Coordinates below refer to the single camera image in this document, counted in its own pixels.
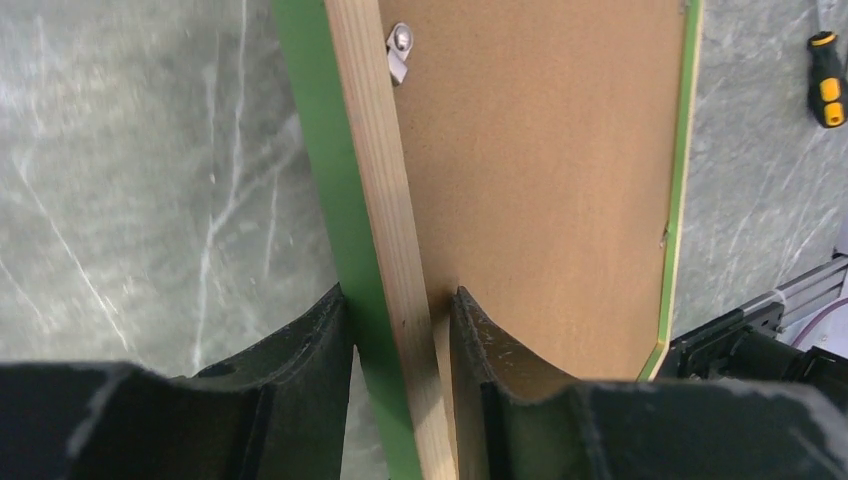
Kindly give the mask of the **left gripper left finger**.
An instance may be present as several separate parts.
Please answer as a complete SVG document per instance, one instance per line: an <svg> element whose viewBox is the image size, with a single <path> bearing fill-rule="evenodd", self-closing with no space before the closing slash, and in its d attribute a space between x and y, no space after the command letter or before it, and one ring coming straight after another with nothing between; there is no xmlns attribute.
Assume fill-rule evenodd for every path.
<svg viewBox="0 0 848 480"><path fill-rule="evenodd" d="M353 345L331 288L192 377L128 362L1 367L5 479L336 479Z"/></svg>

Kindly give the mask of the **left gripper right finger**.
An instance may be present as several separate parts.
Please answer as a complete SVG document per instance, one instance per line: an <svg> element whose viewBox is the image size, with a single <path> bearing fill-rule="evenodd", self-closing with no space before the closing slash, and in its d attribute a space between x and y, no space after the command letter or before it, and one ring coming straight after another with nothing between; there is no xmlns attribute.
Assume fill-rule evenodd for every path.
<svg viewBox="0 0 848 480"><path fill-rule="evenodd" d="M580 380L465 289L450 314L463 479L843 479L847 408L803 383Z"/></svg>

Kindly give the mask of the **green wooden photo frame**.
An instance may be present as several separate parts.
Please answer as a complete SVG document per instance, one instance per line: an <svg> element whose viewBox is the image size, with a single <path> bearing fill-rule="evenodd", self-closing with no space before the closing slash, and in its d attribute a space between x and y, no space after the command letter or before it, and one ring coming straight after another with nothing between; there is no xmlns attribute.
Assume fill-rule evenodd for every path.
<svg viewBox="0 0 848 480"><path fill-rule="evenodd" d="M698 1L276 1L393 479L459 479L448 310L579 378L666 356ZM386 39L414 34L393 86Z"/></svg>

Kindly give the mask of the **black yellow screwdriver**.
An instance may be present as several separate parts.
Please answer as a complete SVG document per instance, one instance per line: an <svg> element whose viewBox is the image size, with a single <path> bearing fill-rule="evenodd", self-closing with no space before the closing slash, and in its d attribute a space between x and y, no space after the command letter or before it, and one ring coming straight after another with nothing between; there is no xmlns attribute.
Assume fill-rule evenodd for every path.
<svg viewBox="0 0 848 480"><path fill-rule="evenodd" d="M847 122L847 80L837 52L837 40L834 32L820 31L807 41L811 60L807 107L825 129Z"/></svg>

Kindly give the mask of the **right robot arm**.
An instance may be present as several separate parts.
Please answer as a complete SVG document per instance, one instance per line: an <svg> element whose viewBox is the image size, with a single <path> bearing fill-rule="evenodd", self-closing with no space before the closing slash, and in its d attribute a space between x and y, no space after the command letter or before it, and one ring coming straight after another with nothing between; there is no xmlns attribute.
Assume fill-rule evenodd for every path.
<svg viewBox="0 0 848 480"><path fill-rule="evenodd" d="M802 351L777 340L782 313L777 302L749 313L737 308L678 337L657 377L803 383L845 410L847 359L819 347Z"/></svg>

